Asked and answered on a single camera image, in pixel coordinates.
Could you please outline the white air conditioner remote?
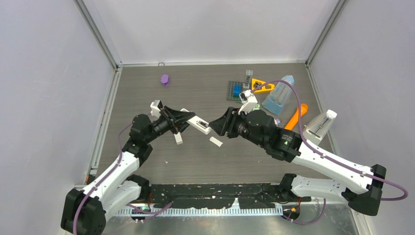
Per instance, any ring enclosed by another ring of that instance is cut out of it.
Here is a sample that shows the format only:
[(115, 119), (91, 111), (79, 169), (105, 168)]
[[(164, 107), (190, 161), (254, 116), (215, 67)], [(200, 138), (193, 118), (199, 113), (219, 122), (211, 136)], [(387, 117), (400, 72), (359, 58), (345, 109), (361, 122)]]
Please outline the white air conditioner remote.
[(201, 133), (208, 135), (211, 132), (211, 128), (208, 126), (208, 128), (205, 128), (204, 126), (202, 126), (200, 124), (200, 122), (205, 122), (208, 124), (207, 121), (205, 121), (204, 119), (198, 117), (198, 116), (194, 116), (192, 118), (190, 118), (189, 120), (187, 120), (187, 123), (189, 123), (190, 126), (194, 127), (195, 129), (199, 130)]

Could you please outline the slim white remote control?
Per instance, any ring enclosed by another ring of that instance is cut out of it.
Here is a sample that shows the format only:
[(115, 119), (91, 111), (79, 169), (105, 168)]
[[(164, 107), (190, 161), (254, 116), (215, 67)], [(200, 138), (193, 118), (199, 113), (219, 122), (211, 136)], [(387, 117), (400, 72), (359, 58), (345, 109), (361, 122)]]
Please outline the slim white remote control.
[(174, 139), (175, 139), (175, 142), (176, 142), (177, 145), (183, 143), (181, 133), (174, 134)]

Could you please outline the small white battery cover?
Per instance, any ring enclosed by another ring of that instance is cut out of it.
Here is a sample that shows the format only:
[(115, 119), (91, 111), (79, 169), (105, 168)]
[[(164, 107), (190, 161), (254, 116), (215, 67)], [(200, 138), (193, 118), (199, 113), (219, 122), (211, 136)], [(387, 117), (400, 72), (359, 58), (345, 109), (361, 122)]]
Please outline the small white battery cover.
[(216, 146), (218, 146), (218, 147), (221, 147), (222, 146), (222, 142), (220, 141), (220, 140), (218, 140), (217, 138), (215, 138), (215, 137), (210, 137), (209, 138), (209, 141), (210, 142), (212, 142), (213, 144), (215, 144)]

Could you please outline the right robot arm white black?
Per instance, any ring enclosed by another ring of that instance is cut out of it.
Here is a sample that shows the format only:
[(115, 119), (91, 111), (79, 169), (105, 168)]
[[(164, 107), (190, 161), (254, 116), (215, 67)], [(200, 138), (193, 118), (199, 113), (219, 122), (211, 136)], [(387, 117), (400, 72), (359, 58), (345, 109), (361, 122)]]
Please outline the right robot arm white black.
[(262, 110), (239, 114), (237, 108), (229, 107), (209, 126), (220, 136), (242, 137), (276, 160), (302, 165), (328, 177), (315, 179), (284, 174), (278, 186), (284, 201), (318, 197), (339, 200), (365, 215), (378, 214), (385, 167), (379, 164), (369, 167), (344, 160), (302, 140), (300, 134), (276, 126), (274, 118)]

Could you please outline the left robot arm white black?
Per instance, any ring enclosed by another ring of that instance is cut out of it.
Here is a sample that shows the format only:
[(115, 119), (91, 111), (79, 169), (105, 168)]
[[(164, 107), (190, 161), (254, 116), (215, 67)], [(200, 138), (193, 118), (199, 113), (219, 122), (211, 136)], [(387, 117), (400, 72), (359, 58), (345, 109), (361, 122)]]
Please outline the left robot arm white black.
[(194, 112), (167, 106), (160, 109), (155, 121), (146, 114), (135, 116), (127, 125), (129, 138), (119, 147), (115, 161), (92, 183), (67, 193), (61, 228), (74, 235), (100, 235), (108, 220), (128, 203), (146, 202), (150, 196), (149, 181), (133, 173), (151, 154), (150, 143), (166, 132), (183, 132), (195, 116)]

